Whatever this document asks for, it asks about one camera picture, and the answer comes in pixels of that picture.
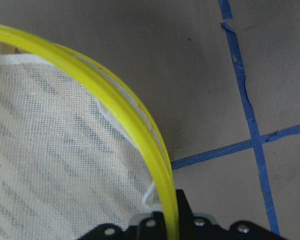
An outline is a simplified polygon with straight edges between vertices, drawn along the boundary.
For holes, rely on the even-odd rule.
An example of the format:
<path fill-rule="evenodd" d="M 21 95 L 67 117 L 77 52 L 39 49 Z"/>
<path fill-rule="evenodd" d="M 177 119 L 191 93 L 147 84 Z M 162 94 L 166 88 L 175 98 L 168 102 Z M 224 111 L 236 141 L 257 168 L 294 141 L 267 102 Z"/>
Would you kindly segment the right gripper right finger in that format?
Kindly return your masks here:
<path fill-rule="evenodd" d="M 251 221 L 239 220 L 225 229 L 209 214 L 194 213 L 182 189 L 176 190 L 181 240 L 283 240 Z"/>

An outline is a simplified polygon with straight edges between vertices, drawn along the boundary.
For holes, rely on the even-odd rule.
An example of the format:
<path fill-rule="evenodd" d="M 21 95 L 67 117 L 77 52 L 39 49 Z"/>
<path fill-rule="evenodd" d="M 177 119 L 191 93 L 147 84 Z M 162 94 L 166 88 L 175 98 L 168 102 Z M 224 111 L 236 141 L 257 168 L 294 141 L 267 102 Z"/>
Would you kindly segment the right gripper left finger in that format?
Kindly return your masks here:
<path fill-rule="evenodd" d="M 80 237 L 81 240 L 164 240 L 165 220 L 162 212 L 140 213 L 133 216 L 128 228 L 103 223 Z"/>

